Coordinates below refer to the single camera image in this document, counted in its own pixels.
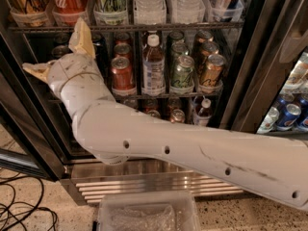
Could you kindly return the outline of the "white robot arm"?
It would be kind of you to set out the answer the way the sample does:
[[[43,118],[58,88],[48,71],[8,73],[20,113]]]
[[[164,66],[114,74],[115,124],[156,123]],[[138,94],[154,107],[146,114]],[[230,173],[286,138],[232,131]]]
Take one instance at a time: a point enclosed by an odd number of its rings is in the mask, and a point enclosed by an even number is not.
[[[298,210],[308,210],[306,141],[154,118],[119,104],[95,62],[90,27],[79,19],[70,53],[24,64],[64,103],[75,140],[102,162],[153,158],[191,169]]]

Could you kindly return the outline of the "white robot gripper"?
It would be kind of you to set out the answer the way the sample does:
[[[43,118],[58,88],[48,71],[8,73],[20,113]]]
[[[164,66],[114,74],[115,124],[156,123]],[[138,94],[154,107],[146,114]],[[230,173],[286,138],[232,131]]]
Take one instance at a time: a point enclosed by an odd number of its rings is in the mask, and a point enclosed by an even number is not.
[[[90,95],[104,95],[105,84],[94,60],[95,50],[90,27],[82,17],[77,19],[68,47],[73,53],[66,54],[57,61],[23,63],[22,68],[42,82],[47,82],[56,95],[82,95],[86,92]]]

